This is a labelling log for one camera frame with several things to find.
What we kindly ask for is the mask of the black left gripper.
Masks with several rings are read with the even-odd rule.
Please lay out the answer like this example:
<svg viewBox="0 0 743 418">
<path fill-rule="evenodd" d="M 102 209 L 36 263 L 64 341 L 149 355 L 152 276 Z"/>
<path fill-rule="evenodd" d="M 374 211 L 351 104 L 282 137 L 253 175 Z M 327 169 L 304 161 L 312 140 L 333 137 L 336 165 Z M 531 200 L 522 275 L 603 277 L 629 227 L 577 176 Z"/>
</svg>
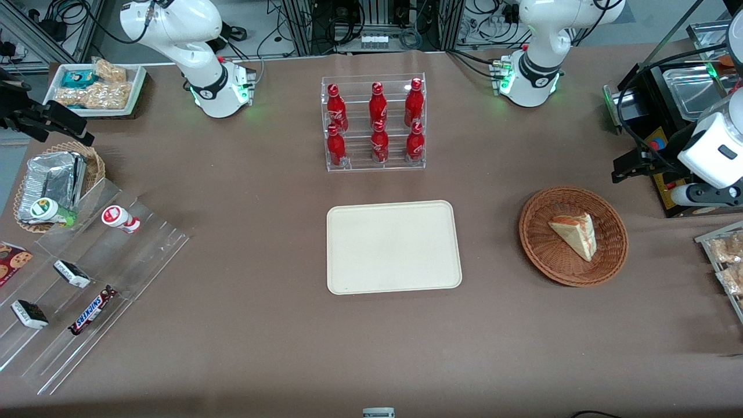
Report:
<svg viewBox="0 0 743 418">
<path fill-rule="evenodd" d="M 611 182 L 620 183 L 635 176 L 660 174 L 664 180 L 674 182 L 680 178 L 679 151 L 670 147 L 653 151 L 640 147 L 624 154 L 624 163 L 613 163 Z"/>
</svg>

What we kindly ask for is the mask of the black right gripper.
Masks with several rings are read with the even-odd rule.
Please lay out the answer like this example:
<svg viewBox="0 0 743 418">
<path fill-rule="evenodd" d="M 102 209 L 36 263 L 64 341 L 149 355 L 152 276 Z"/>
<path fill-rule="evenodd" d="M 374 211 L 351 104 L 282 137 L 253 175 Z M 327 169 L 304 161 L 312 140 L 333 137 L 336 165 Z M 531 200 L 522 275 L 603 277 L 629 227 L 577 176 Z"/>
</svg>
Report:
<svg viewBox="0 0 743 418">
<path fill-rule="evenodd" d="M 83 146 L 92 146 L 95 136 L 85 129 L 85 119 L 50 100 L 40 104 L 29 97 L 31 87 L 21 80 L 1 81 L 2 129 L 24 133 L 45 142 L 54 128 Z"/>
</svg>

